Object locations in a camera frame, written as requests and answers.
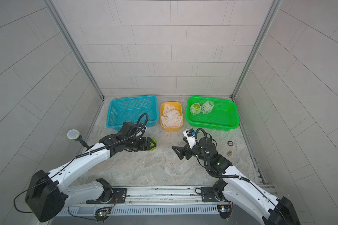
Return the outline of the white foam net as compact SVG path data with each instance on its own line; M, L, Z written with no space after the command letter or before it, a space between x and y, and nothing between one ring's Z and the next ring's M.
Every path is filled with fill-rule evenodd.
M209 114L214 108L214 103L210 100L207 100L202 106L201 106L201 112L203 114Z
M201 113L201 105L199 103L194 103L190 106L190 113L192 115L198 115Z

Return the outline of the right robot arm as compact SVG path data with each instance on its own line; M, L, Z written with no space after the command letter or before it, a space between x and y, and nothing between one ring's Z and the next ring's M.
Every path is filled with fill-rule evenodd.
M197 158L206 172L218 181L214 194L219 201L229 201L262 225L299 225L300 220L292 202L277 198L243 175L231 161L217 152L217 143L204 129L183 132L184 147L173 146L179 159Z

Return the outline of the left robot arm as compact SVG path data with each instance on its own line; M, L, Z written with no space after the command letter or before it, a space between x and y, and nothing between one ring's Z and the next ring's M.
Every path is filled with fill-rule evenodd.
M25 194L25 202L39 222L47 222L59 212L76 203L86 200L107 203L111 200L112 186L102 178L87 184L70 188L70 184L97 164L115 154L139 151L151 151L156 142L144 137L147 120L136 123L125 122L120 131L103 137L87 151L75 156L70 162L49 172L39 170L32 175Z

